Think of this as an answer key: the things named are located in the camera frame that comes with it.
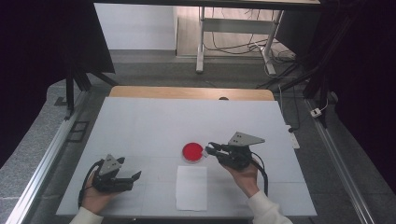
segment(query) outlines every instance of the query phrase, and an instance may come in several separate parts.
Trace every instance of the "sheet of paper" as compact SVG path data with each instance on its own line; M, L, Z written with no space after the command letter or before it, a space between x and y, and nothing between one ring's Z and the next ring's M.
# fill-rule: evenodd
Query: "sheet of paper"
M176 184L177 210L207 210L207 170L202 166L178 166Z

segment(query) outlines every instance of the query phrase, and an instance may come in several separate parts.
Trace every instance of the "black curtain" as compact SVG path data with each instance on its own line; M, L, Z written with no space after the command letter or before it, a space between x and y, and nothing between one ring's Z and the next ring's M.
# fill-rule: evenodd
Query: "black curtain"
M340 120L396 192L396 4L369 0L326 70Z
M114 67L93 2L8 1L0 5L0 164L17 147L68 66Z

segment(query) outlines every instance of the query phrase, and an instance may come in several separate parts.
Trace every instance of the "table leg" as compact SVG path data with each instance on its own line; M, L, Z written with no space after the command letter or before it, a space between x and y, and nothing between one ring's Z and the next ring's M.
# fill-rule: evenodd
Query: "table leg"
M66 75L66 101L67 101L67 112L65 120L69 120L74 113L74 79L73 79L73 69L69 64L67 68Z
M204 21L205 21L205 7L201 7L200 15L200 40L197 52L197 67L196 73L202 74L204 72Z
M283 13L283 11L278 11L277 12L277 15L276 15L275 20L274 20L273 27L271 29L271 33L268 35L267 44L265 45L265 48L262 50L262 57L264 58L265 66L267 68L269 76L276 75L276 71L274 69L274 65L273 65L273 63L271 61L271 58L270 58L270 50L271 50L272 43L274 41L274 37L275 37L275 34L276 34L277 26L279 25L279 21L280 21L280 17L282 16L282 13Z

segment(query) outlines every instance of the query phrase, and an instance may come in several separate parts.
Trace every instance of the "white sleeve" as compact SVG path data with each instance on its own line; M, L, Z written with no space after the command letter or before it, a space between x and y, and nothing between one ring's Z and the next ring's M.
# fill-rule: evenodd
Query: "white sleeve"
M80 207L70 224L100 224L102 220L103 217L99 217L84 207Z
M271 202L261 190L247 200L253 212L253 224L290 224L279 212L279 204Z

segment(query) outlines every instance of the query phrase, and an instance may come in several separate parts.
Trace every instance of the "human hand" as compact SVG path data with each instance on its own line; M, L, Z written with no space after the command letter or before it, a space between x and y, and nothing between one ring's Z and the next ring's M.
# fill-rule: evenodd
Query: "human hand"
M93 185L93 176L95 171L90 175L90 178L85 185L84 197L82 199L82 206L92 213L99 215L99 213L106 207L108 202L121 192L100 192Z
M229 166L222 165L233 176L236 185L244 191L248 198L260 191L257 186L257 168L250 164L242 171L237 171Z

